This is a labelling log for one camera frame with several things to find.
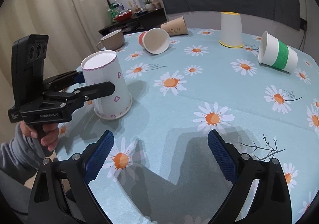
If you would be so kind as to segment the grey sleeved left forearm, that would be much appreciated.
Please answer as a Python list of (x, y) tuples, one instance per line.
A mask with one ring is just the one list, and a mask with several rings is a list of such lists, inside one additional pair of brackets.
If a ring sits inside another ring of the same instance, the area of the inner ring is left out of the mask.
[(1, 176), (23, 185), (36, 174), (44, 154), (35, 141), (22, 133), (19, 124), (16, 125), (14, 138), (1, 144)]

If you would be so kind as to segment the person's left hand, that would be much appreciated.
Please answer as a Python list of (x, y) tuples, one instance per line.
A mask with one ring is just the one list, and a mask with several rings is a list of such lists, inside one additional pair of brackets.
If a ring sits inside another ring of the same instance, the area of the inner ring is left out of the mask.
[[(34, 128), (26, 125), (24, 121), (20, 122), (20, 128), (22, 134), (24, 134), (26, 137), (37, 139), (37, 131)], [(52, 152), (56, 148), (58, 143), (58, 124), (45, 124), (43, 125), (43, 131), (46, 135), (41, 139), (40, 143), (43, 146), (47, 147), (50, 152)]]

